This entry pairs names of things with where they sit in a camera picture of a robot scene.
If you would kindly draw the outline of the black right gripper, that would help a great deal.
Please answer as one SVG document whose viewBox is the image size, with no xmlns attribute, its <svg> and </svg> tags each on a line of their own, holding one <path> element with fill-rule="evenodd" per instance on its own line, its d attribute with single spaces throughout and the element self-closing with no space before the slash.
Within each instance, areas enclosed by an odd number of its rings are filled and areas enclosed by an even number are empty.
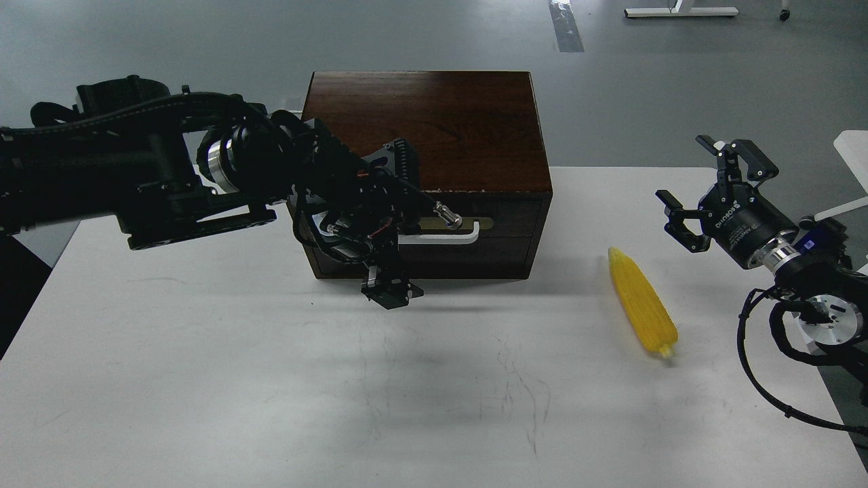
<svg viewBox="0 0 868 488">
<path fill-rule="evenodd" d="M 668 219 L 664 231 L 691 253 L 707 252 L 714 240 L 741 268 L 761 266 L 759 250 L 777 238 L 793 242 L 797 225 L 743 182 L 740 163 L 747 164 L 747 181 L 757 184 L 777 177 L 778 166 L 750 140 L 714 141 L 697 135 L 696 142 L 715 157 L 715 186 L 698 201 L 697 209 L 686 209 L 668 190 L 655 191 Z M 692 232 L 686 220 L 700 220 L 703 234 Z"/>
</svg>

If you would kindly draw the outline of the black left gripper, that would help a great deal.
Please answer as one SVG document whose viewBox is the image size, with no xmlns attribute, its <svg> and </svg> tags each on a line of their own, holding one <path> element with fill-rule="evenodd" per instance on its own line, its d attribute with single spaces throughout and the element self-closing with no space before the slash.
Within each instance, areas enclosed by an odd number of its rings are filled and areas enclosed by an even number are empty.
<svg viewBox="0 0 868 488">
<path fill-rule="evenodd" d="M 313 225 L 314 247 L 341 264 L 366 264 L 362 294 L 387 310 L 405 308 L 425 291 L 401 275 L 400 235 L 417 235 L 434 214 L 447 229 L 460 214 L 420 187 L 418 152 L 397 137 L 366 157 L 353 152 L 325 123 L 304 123 L 312 155 L 297 180 L 301 222 Z"/>
</svg>

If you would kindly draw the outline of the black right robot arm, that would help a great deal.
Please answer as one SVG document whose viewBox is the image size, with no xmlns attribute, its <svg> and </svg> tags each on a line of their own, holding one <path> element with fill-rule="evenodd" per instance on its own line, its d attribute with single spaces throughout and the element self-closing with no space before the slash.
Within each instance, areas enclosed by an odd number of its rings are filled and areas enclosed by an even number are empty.
<svg viewBox="0 0 868 488">
<path fill-rule="evenodd" d="M 846 227 L 827 218 L 800 237 L 800 226 L 760 194 L 760 186 L 778 176 L 779 169 L 753 141 L 716 141 L 708 135 L 698 135 L 696 141 L 716 162 L 716 179 L 697 208 L 683 207 L 666 190 L 656 196 L 665 207 L 665 232 L 686 250 L 707 252 L 716 242 L 742 269 L 763 266 L 773 275 L 772 287 L 751 290 L 738 314 L 736 349 L 747 379 L 787 419 L 865 436 L 864 426 L 819 419 L 773 396 L 756 379 L 746 351 L 749 316 L 770 299 L 768 322 L 779 351 L 813 367 L 843 368 L 866 385 L 866 353 L 858 349 L 866 340 L 866 276 L 853 270 L 846 254 Z M 846 338 L 815 339 L 817 354 L 802 352 L 785 333 L 787 312 L 808 328 L 831 331 L 843 323 L 854 330 Z"/>
</svg>

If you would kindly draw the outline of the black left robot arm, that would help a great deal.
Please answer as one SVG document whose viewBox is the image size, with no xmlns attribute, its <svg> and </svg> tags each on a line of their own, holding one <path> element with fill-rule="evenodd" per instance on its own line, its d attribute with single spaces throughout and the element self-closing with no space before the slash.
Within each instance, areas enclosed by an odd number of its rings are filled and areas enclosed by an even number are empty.
<svg viewBox="0 0 868 488">
<path fill-rule="evenodd" d="M 424 294 L 399 254 L 425 214 L 464 220 L 422 191 L 406 139 L 359 157 L 319 119 L 238 94 L 171 94 L 128 75 L 40 102 L 28 129 L 2 129 L 2 235 L 115 216 L 133 250 L 273 222 L 285 203 L 302 245 L 362 265 L 361 293 L 385 309 Z"/>
</svg>

